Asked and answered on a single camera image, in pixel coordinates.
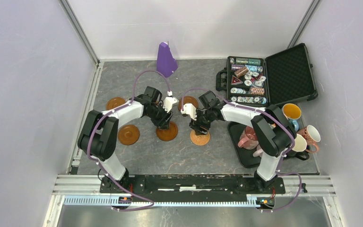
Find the woven round coaster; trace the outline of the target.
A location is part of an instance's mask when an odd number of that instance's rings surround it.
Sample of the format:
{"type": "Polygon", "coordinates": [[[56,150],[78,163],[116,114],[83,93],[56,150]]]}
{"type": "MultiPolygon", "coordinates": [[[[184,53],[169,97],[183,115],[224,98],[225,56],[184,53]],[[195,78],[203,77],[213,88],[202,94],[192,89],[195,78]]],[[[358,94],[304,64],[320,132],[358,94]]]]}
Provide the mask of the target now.
{"type": "Polygon", "coordinates": [[[192,130],[190,132],[190,139],[191,141],[198,146],[204,146],[209,143],[210,141],[210,133],[207,132],[207,134],[203,135],[196,135],[195,131],[192,130]]]}

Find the wooden coaster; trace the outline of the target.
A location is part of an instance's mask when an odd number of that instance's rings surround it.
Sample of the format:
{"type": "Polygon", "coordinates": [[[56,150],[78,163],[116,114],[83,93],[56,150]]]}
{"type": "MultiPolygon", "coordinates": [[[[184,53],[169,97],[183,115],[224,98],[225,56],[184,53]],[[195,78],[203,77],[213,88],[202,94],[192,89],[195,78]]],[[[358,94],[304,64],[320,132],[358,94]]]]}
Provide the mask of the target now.
{"type": "Polygon", "coordinates": [[[171,141],[176,138],[178,135],[178,126],[175,122],[170,121],[169,123],[169,129],[156,129],[156,135],[157,137],[162,141],[171,141]]]}
{"type": "Polygon", "coordinates": [[[129,146],[136,143],[140,137],[140,131],[137,126],[128,124],[118,130],[118,140],[121,144],[129,146]]]}
{"type": "Polygon", "coordinates": [[[122,97],[114,97],[106,103],[106,110],[114,109],[126,103],[126,100],[122,97]]]}
{"type": "Polygon", "coordinates": [[[197,99],[192,96],[181,97],[178,103],[178,110],[181,111],[185,104],[193,104],[195,108],[199,107],[197,99]]]}

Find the dark pink mug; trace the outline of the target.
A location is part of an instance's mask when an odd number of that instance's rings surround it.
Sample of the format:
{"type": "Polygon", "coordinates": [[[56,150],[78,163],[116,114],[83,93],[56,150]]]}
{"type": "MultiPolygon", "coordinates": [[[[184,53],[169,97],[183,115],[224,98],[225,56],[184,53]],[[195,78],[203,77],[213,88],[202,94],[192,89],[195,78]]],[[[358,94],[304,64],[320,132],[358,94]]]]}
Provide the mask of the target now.
{"type": "Polygon", "coordinates": [[[257,135],[252,127],[245,127],[237,146],[244,149],[255,149],[259,145],[257,135]]]}

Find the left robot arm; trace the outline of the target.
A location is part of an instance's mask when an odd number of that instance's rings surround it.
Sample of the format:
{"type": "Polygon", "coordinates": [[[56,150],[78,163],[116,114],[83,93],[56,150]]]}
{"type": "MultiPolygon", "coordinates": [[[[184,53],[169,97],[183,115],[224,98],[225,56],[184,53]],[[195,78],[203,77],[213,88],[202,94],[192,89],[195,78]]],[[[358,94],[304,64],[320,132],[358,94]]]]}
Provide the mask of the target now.
{"type": "Polygon", "coordinates": [[[170,128],[172,108],[178,104],[171,91],[164,100],[162,94],[153,87],[146,87],[143,94],[131,98],[126,103],[107,111],[91,110],[84,121],[77,146],[96,162],[112,180],[111,186],[117,192],[125,192],[130,181],[127,169],[121,164],[114,151],[119,128],[132,120],[147,116],[160,130],[170,128]]]}

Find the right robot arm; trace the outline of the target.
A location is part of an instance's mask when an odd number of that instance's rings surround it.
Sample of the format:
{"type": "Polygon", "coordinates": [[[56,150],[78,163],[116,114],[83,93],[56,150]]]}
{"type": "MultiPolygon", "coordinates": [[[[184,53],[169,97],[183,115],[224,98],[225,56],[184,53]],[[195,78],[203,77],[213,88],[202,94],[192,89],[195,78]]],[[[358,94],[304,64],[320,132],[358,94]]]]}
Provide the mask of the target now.
{"type": "Polygon", "coordinates": [[[183,103],[181,107],[181,113],[191,118],[190,127],[196,135],[206,135],[211,123],[218,120],[253,128],[263,150],[254,173],[254,187],[260,193],[268,192],[279,174],[283,156],[295,145],[296,132],[282,110],[276,105],[263,108],[229,102],[212,91],[207,91],[199,99],[203,109],[197,109],[191,103],[183,103]]]}

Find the black tray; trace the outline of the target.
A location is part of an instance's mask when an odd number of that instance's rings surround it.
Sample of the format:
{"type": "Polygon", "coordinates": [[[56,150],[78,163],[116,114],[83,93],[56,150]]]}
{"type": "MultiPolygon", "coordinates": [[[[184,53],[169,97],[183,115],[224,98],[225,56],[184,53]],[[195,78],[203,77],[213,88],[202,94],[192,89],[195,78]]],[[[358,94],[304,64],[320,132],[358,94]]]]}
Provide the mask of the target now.
{"type": "Polygon", "coordinates": [[[243,132],[245,125],[236,122],[230,122],[227,126],[232,145],[235,149],[236,155],[238,157],[239,163],[245,168],[258,167],[261,161],[261,157],[254,157],[253,153],[257,151],[259,146],[254,149],[245,149],[238,147],[238,142],[241,133],[243,132]]]}

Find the purple cone object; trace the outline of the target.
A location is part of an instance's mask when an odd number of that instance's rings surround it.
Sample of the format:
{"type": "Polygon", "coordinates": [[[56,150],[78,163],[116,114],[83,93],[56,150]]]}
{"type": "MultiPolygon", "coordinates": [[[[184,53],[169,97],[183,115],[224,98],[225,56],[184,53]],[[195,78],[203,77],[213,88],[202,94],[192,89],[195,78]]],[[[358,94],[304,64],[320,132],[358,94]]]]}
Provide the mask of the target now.
{"type": "Polygon", "coordinates": [[[177,69],[177,60],[173,57],[168,43],[161,42],[158,47],[156,70],[169,78],[177,69]]]}

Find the light lilac mug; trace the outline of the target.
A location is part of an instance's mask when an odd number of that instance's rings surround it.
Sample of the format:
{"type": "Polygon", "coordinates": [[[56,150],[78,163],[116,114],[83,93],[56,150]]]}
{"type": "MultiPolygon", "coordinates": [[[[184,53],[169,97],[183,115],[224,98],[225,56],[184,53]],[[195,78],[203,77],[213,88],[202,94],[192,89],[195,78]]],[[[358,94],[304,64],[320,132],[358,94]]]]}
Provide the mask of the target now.
{"type": "Polygon", "coordinates": [[[252,155],[253,157],[262,157],[263,153],[264,153],[263,149],[260,148],[257,149],[252,155]]]}

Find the blue butterfly mug yellow inside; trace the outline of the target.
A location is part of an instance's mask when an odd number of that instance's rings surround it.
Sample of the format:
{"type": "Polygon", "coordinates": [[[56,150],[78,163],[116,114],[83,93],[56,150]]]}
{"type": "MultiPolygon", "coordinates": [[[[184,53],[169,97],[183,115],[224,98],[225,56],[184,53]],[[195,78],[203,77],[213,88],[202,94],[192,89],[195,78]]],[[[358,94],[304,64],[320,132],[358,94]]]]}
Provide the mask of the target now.
{"type": "Polygon", "coordinates": [[[298,120],[302,115],[300,107],[292,103],[287,103],[282,107],[282,111],[288,121],[293,125],[294,130],[297,132],[299,130],[298,120]]]}

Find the cream mug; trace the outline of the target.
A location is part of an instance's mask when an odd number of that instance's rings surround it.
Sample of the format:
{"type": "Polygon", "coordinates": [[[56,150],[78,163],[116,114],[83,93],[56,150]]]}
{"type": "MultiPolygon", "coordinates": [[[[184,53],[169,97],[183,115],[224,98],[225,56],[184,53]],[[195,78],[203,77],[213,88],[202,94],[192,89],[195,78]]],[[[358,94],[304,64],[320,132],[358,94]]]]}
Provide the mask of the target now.
{"type": "Polygon", "coordinates": [[[303,152],[303,151],[306,150],[307,141],[302,135],[297,134],[294,142],[295,142],[295,145],[292,148],[292,151],[294,151],[294,152],[303,152]]]}

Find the black poker chip case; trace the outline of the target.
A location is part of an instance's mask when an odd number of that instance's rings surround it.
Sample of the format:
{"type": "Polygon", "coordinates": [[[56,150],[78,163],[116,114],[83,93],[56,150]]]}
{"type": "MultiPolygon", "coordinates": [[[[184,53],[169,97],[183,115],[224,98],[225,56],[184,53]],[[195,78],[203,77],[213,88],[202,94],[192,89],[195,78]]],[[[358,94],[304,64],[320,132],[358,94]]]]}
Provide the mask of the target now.
{"type": "Polygon", "coordinates": [[[216,90],[242,105],[283,106],[314,100],[318,96],[312,64],[304,43],[266,58],[227,57],[216,75],[216,90]]]}

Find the pink dotted white mug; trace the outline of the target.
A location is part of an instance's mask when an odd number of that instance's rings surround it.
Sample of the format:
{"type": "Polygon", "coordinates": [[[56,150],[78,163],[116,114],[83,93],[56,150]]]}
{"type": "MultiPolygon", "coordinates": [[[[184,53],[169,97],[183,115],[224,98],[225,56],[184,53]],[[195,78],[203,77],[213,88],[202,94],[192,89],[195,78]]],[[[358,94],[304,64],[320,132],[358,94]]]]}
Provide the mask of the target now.
{"type": "Polygon", "coordinates": [[[300,129],[297,134],[301,135],[306,143],[307,149],[305,151],[309,153],[318,153],[320,148],[318,143],[321,140],[321,136],[319,131],[312,125],[307,125],[304,128],[300,129]]]}

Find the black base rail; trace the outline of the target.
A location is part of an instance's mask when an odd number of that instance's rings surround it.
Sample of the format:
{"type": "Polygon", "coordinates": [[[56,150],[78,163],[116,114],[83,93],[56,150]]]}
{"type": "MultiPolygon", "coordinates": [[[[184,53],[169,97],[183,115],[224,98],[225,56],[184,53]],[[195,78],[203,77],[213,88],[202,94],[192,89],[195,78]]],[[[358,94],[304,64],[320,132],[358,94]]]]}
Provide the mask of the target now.
{"type": "Polygon", "coordinates": [[[286,192],[283,179],[263,186],[251,175],[131,175],[121,186],[133,193],[132,202],[232,202],[247,195],[286,192]]]}

